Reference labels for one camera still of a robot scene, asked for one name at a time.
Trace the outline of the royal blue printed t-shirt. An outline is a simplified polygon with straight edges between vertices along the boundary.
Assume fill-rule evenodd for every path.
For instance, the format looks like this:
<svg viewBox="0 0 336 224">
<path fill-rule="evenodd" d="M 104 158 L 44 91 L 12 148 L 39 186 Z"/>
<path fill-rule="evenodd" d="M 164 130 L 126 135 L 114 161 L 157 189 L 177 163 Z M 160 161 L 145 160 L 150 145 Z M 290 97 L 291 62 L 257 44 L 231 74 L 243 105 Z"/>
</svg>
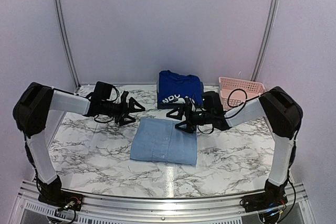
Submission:
<svg viewBox="0 0 336 224">
<path fill-rule="evenodd" d="M 204 86 L 198 76 L 181 75 L 163 70 L 157 82 L 157 108 L 173 109 L 191 98 L 197 108 L 203 106 L 202 93 Z"/>
</svg>

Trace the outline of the light blue shirt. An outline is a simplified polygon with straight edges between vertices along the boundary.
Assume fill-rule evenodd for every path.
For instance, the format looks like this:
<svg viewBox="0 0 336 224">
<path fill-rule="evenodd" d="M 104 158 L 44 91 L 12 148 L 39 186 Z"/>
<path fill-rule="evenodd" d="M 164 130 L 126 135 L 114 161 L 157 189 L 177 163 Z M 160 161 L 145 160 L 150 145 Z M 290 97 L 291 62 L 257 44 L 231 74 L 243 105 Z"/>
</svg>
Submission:
<svg viewBox="0 0 336 224">
<path fill-rule="evenodd" d="M 195 166 L 197 135 L 177 130 L 176 124 L 171 120 L 142 118 L 132 141 L 130 159 Z"/>
</svg>

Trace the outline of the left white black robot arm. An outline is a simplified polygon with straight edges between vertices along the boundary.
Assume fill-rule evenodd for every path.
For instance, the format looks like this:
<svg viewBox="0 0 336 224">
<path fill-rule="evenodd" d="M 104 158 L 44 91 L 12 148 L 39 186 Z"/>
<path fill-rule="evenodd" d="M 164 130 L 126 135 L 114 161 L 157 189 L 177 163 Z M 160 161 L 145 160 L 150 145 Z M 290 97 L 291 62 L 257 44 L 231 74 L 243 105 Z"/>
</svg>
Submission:
<svg viewBox="0 0 336 224">
<path fill-rule="evenodd" d="M 24 135 L 26 154 L 35 170 L 40 197 L 56 206 L 63 205 L 69 196 L 62 190 L 60 177 L 53 167 L 46 145 L 45 128 L 49 112 L 64 111 L 94 119 L 104 115 L 119 126 L 124 126 L 135 122 L 132 113 L 145 111 L 145 107 L 129 97 L 127 91 L 117 92 L 112 100 L 111 93 L 117 89 L 112 84 L 98 81 L 94 88 L 94 91 L 82 97 L 32 82 L 13 108 L 13 118 Z"/>
</svg>

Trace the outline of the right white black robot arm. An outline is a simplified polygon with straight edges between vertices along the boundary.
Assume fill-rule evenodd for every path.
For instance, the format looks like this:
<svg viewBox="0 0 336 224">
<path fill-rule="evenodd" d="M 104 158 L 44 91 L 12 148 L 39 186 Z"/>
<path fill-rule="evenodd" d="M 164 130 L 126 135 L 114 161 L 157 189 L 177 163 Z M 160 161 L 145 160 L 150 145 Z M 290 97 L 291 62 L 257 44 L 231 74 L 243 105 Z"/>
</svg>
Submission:
<svg viewBox="0 0 336 224">
<path fill-rule="evenodd" d="M 296 140 L 301 128 L 303 110 L 281 87 L 224 110 L 219 94 L 208 91 L 202 94 L 203 107 L 197 109 L 190 98 L 172 109 L 166 117 L 177 119 L 177 130 L 194 133 L 199 126 L 210 124 L 213 129 L 229 130 L 235 126 L 265 117 L 271 128 L 275 149 L 271 170 L 265 182 L 264 192 L 244 196 L 241 204 L 247 211 L 275 207 L 286 202 L 283 199 L 289 183 L 290 168 L 296 155 Z"/>
</svg>

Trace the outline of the pink perforated plastic basket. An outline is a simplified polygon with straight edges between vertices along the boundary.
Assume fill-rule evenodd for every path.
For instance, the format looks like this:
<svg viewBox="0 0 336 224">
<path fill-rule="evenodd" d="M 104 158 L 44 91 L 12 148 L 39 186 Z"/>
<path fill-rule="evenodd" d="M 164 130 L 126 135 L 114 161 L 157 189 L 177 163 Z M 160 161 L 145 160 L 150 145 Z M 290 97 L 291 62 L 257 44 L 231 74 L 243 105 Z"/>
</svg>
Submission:
<svg viewBox="0 0 336 224">
<path fill-rule="evenodd" d="M 257 97 L 266 91 L 260 82 L 219 77 L 219 96 L 224 110 L 238 106 L 245 100 Z"/>
</svg>

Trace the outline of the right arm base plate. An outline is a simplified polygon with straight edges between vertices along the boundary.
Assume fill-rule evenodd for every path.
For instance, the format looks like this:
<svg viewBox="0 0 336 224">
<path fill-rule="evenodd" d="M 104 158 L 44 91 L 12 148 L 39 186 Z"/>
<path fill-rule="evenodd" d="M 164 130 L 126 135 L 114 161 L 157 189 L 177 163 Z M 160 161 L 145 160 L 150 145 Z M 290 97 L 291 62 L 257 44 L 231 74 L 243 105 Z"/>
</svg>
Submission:
<svg viewBox="0 0 336 224">
<path fill-rule="evenodd" d="M 287 202 L 286 194 L 280 195 L 278 199 L 274 199 L 272 196 L 266 196 L 266 193 L 258 193 L 243 196 L 239 204 L 244 208 L 245 212 L 253 212 L 284 206 Z"/>
</svg>

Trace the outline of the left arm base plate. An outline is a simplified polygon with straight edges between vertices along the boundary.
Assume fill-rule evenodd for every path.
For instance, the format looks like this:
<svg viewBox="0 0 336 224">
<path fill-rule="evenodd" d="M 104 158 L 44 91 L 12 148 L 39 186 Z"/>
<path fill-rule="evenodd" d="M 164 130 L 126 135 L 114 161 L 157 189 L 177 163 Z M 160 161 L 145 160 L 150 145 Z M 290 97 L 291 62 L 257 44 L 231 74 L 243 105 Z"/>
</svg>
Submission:
<svg viewBox="0 0 336 224">
<path fill-rule="evenodd" d="M 74 210 L 80 211 L 83 203 L 83 195 L 77 193 L 71 193 L 68 191 L 61 191 L 58 199 L 48 199 L 42 194 L 39 195 L 38 201 L 58 207 L 62 210 Z"/>
</svg>

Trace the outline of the aluminium front rail frame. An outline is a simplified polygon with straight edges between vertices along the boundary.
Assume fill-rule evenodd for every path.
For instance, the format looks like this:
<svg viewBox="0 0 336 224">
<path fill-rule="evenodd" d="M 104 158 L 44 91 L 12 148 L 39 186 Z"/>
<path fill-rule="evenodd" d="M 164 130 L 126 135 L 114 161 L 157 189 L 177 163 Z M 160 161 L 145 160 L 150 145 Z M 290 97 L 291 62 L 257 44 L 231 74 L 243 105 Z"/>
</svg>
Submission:
<svg viewBox="0 0 336 224">
<path fill-rule="evenodd" d="M 9 223 L 261 223 L 280 214 L 279 223 L 315 223 L 303 184 L 286 188 L 286 205 L 246 212 L 245 193 L 206 198 L 131 198 L 83 193 L 81 209 L 57 211 L 38 201 L 35 183 L 23 181 Z"/>
</svg>

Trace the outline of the left aluminium corner post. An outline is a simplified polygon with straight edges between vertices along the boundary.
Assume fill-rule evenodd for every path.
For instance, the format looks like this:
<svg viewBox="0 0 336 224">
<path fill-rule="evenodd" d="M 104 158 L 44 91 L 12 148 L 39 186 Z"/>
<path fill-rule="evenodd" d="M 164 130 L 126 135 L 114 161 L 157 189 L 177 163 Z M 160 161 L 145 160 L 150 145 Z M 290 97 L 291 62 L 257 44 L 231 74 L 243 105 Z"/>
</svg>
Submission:
<svg viewBox="0 0 336 224">
<path fill-rule="evenodd" d="M 60 31 L 60 36 L 61 36 L 61 42 L 64 48 L 65 57 L 66 57 L 66 61 L 68 64 L 69 71 L 70 71 L 70 75 L 74 83 L 74 86 L 76 87 L 76 89 L 79 89 L 81 87 L 81 84 L 78 78 L 78 74 L 77 74 L 76 67 L 75 67 L 75 62 L 72 56 L 72 51 L 71 51 L 71 46 L 70 46 L 70 42 L 68 39 L 67 30 L 66 30 L 66 24 L 65 24 L 65 18 L 64 18 L 64 14 L 62 10 L 61 0 L 54 0 L 54 4 L 55 4 L 55 10 L 56 10 L 57 23 L 58 23 L 58 27 Z"/>
</svg>

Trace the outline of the aluminium corner post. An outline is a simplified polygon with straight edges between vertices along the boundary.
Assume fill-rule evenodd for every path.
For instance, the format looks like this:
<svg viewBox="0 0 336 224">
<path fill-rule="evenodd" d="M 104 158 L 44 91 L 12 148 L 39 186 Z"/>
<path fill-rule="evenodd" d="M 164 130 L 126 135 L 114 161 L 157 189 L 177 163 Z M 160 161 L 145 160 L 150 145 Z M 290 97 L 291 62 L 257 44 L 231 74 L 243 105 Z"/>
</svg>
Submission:
<svg viewBox="0 0 336 224">
<path fill-rule="evenodd" d="M 258 55 L 257 55 L 256 63 L 255 63 L 255 66 L 254 66 L 254 70 L 253 70 L 253 73 L 251 75 L 251 81 L 257 81 L 257 79 L 259 77 L 259 74 L 261 72 L 263 61 L 266 57 L 266 51 L 267 51 L 269 39 L 270 39 L 270 36 L 271 36 L 272 28 L 274 26 L 274 22 L 275 22 L 275 19 L 276 19 L 278 5 L 279 5 L 279 0 L 271 0 L 268 16 L 267 16 L 267 20 L 266 20 L 264 34 L 263 34 L 262 41 L 261 41 L 261 44 L 260 44 L 260 48 L 259 48 L 259 51 L 258 51 Z"/>
<path fill-rule="evenodd" d="M 61 42 L 64 48 L 65 57 L 66 57 L 66 61 L 68 64 L 69 71 L 70 71 L 70 75 L 74 83 L 74 86 L 76 87 L 76 89 L 79 89 L 81 87 L 81 84 L 78 78 L 78 74 L 77 74 L 76 67 L 75 67 L 75 62 L 72 56 L 72 51 L 71 51 L 71 46 L 70 46 L 70 42 L 68 39 L 67 30 L 66 30 L 66 24 L 65 24 L 65 18 L 64 18 L 64 14 L 62 10 L 61 0 L 54 0 L 54 4 L 55 4 L 55 10 L 56 10 L 57 23 L 58 23 L 58 27 L 60 31 L 60 36 L 61 36 Z"/>
</svg>

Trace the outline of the right aluminium corner post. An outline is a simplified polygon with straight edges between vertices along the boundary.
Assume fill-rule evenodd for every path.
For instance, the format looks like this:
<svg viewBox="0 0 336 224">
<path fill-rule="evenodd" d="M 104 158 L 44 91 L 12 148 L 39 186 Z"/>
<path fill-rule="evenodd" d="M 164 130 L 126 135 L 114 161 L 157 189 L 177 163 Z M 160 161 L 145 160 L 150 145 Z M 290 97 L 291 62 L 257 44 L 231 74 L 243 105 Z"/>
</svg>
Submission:
<svg viewBox="0 0 336 224">
<path fill-rule="evenodd" d="M 255 63 L 255 66 L 254 66 L 254 70 L 253 70 L 253 73 L 251 75 L 251 81 L 257 81 L 257 79 L 259 77 L 259 74 L 261 72 L 263 61 L 266 57 L 266 51 L 267 51 L 269 39 L 270 39 L 270 36 L 271 36 L 272 28 L 274 26 L 274 22 L 275 22 L 275 19 L 276 19 L 278 5 L 279 5 L 279 0 L 271 0 L 268 16 L 267 16 L 267 20 L 266 20 L 264 34 L 263 34 L 262 41 L 261 41 L 261 44 L 260 44 L 260 48 L 259 48 L 259 51 L 258 51 L 258 55 L 257 55 L 256 63 Z"/>
</svg>

